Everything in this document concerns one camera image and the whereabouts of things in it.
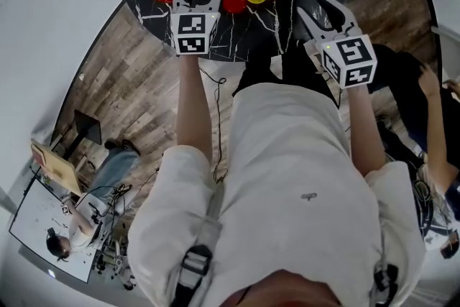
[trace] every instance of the person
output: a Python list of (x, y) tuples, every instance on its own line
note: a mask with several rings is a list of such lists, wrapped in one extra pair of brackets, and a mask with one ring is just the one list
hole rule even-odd
[(396, 100), (409, 137), (428, 155), (428, 171), (437, 191), (460, 221), (460, 93), (453, 81), (440, 86), (437, 75), (407, 52), (396, 53), (384, 45), (373, 45), (378, 64), (369, 90), (388, 86)]
[(369, 306), (381, 262), (392, 268), (385, 301), (405, 300), (425, 254), (407, 165), (386, 163), (366, 86), (347, 89), (350, 154), (334, 98), (303, 48), (282, 56), (282, 80), (269, 60), (243, 72), (212, 280), (177, 284), (177, 270), (179, 280), (200, 272), (181, 262), (202, 246), (214, 193), (198, 58), (178, 64), (177, 145), (165, 151), (129, 230), (129, 264), (152, 303), (186, 306), (178, 301), (188, 294), (189, 306), (203, 307)]
[[(124, 139), (121, 145), (107, 141), (104, 147), (109, 150), (109, 155), (98, 169), (88, 193), (108, 205), (114, 189), (120, 186), (120, 181), (138, 161), (140, 153), (127, 139)], [(93, 208), (89, 205), (90, 198), (84, 195), (78, 204), (78, 210), (71, 197), (63, 201), (63, 205), (68, 207), (72, 216), (69, 237), (56, 234), (52, 228), (48, 229), (47, 249), (58, 260), (65, 260), (71, 252), (85, 249), (93, 241), (98, 224), (92, 219)]]

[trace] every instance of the wooden floor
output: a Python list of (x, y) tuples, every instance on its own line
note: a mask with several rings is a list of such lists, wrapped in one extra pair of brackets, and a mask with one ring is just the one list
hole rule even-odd
[[(436, 62), (434, 38), (430, 33), (431, 18), (426, 0), (347, 0), (364, 33), (373, 42), (385, 44), (395, 51), (406, 50), (427, 63)], [(231, 92), (235, 89), (244, 69), (242, 63), (203, 61), (202, 67), (213, 78), (227, 78), (221, 88), (221, 119), (224, 155), (229, 133)], [(280, 74), (280, 64), (272, 69)], [(215, 151), (217, 149), (217, 110), (213, 92), (216, 84), (203, 76), (211, 107)], [(331, 84), (338, 97), (338, 88)], [(155, 182), (163, 151), (175, 143), (175, 116), (178, 100), (178, 64), (173, 51), (151, 35), (138, 22), (125, 5), (112, 19), (91, 54), (84, 62), (80, 75), (70, 87), (70, 93), (58, 119), (56, 132), (64, 132), (73, 120), (73, 110), (78, 109), (101, 121), (103, 140), (127, 138), (139, 148), (142, 159), (126, 184), (142, 186), (132, 208), (124, 216), (129, 227)], [(398, 119), (395, 102), (388, 90), (372, 96), (376, 114), (392, 117), (393, 127), (409, 143), (407, 134)], [(348, 125), (346, 94), (342, 96), (341, 115), (344, 128)], [(64, 145), (68, 147), (76, 136), (68, 132)], [(107, 151), (102, 146), (85, 140), (72, 157), (77, 162), (82, 155), (98, 167)], [(220, 173), (225, 171), (226, 158)], [(91, 180), (93, 173), (87, 165), (83, 177)]]

